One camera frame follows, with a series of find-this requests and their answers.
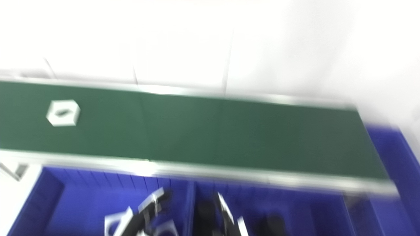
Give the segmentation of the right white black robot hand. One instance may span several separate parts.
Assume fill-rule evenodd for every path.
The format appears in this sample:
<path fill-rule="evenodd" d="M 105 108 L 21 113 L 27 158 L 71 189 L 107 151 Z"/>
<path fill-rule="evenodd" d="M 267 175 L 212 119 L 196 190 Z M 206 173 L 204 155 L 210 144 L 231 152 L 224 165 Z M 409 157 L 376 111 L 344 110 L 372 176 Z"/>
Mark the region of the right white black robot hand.
<path fill-rule="evenodd" d="M 221 193 L 216 192 L 215 196 L 216 208 L 222 217 L 222 235 L 223 236 L 248 236 L 248 230 L 243 216 L 234 219 L 229 206 L 227 205 Z"/>

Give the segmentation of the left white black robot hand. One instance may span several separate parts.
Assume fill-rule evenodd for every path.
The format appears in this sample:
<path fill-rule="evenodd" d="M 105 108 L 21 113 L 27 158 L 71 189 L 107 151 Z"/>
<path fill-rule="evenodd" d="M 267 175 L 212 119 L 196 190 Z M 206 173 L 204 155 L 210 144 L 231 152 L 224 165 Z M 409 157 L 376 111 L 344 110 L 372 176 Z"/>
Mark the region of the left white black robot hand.
<path fill-rule="evenodd" d="M 123 226 L 120 236 L 139 236 L 151 223 L 160 211 L 161 204 L 172 197 L 173 191 L 169 188 L 159 188 L 151 193 L 138 206 L 138 212 L 129 217 L 128 222 Z"/>

